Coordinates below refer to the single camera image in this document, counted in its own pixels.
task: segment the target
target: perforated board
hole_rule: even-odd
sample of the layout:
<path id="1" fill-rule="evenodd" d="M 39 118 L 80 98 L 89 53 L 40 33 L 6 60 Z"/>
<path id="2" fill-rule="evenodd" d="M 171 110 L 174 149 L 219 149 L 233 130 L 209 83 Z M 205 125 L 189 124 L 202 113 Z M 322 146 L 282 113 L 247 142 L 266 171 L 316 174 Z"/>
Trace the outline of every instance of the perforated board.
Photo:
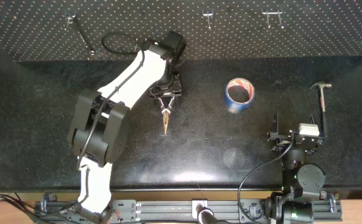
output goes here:
<path id="1" fill-rule="evenodd" d="M 208 19 L 203 10 L 213 10 Z M 262 11 L 282 11 L 267 17 Z M 91 56 L 65 13 L 76 14 L 93 44 Z M 0 46 L 14 60 L 127 60 L 100 40 L 107 32 L 162 40 L 184 35 L 188 59 L 362 55 L 362 0 L 23 0 L 0 1 Z M 124 37 L 113 49 L 135 50 Z"/>

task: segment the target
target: black table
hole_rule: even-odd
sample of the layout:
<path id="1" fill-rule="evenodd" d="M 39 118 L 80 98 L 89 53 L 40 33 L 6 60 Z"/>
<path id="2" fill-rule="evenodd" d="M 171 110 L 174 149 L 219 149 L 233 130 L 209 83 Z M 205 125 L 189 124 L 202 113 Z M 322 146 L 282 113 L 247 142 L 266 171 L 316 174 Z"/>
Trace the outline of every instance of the black table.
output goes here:
<path id="1" fill-rule="evenodd" d="M 0 66 L 0 190 L 78 190 L 76 157 L 66 142 L 78 95 L 97 89 L 130 62 L 29 62 Z M 256 165 L 278 154 L 266 141 L 275 111 L 288 132 L 319 121 L 317 81 L 325 90 L 329 138 L 309 156 L 329 188 L 362 188 L 362 57 L 186 61 L 182 97 L 163 135 L 159 102 L 143 96 L 131 111 L 131 132 L 113 166 L 113 190 L 235 189 Z M 252 105 L 231 114 L 225 85 L 247 78 Z M 280 163 L 263 167 L 249 189 L 279 189 Z"/>

